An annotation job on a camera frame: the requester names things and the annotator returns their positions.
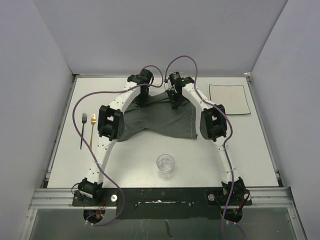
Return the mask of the grey cloth placemat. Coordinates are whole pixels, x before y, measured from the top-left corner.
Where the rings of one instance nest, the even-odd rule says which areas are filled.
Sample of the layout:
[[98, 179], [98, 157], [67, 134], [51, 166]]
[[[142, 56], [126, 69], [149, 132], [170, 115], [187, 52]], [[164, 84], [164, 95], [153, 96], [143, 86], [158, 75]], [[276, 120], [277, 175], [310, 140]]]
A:
[[195, 140], [196, 108], [186, 101], [173, 109], [166, 92], [150, 95], [144, 102], [135, 99], [124, 112], [124, 133], [118, 141], [125, 142], [143, 131]]

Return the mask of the white square plate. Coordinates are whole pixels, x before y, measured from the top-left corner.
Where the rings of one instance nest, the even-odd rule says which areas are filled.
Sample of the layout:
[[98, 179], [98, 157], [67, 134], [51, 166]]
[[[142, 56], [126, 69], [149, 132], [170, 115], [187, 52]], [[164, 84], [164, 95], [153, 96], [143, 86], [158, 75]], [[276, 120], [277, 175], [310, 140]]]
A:
[[249, 115], [250, 107], [243, 85], [209, 85], [210, 100], [223, 105], [227, 115]]

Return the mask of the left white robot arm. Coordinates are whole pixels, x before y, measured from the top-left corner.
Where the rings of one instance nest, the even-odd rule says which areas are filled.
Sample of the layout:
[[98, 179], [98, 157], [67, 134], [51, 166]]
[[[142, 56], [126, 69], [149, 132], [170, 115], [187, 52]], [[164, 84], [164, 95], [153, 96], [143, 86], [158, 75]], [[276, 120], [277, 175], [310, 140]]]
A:
[[93, 163], [78, 185], [80, 194], [92, 206], [99, 204], [102, 199], [102, 186], [106, 176], [104, 170], [115, 143], [125, 131], [124, 112], [136, 97], [142, 100], [148, 97], [153, 78], [153, 74], [147, 69], [129, 76], [123, 90], [114, 91], [118, 96], [109, 105], [102, 105], [99, 108], [98, 143], [95, 152], [92, 153]]

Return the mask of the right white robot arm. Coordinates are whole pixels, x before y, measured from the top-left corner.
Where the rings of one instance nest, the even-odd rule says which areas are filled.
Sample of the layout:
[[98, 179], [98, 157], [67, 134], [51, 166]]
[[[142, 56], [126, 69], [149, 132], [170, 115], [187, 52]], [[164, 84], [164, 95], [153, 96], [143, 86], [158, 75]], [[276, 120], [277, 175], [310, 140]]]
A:
[[227, 153], [226, 141], [231, 138], [233, 130], [232, 127], [227, 126], [224, 106], [217, 105], [206, 98], [191, 77], [181, 77], [179, 72], [174, 72], [169, 75], [169, 82], [171, 88], [166, 92], [172, 109], [190, 102], [200, 111], [200, 134], [205, 140], [212, 141], [213, 149], [216, 151], [223, 200], [230, 205], [250, 201], [250, 192], [246, 189], [244, 181]]

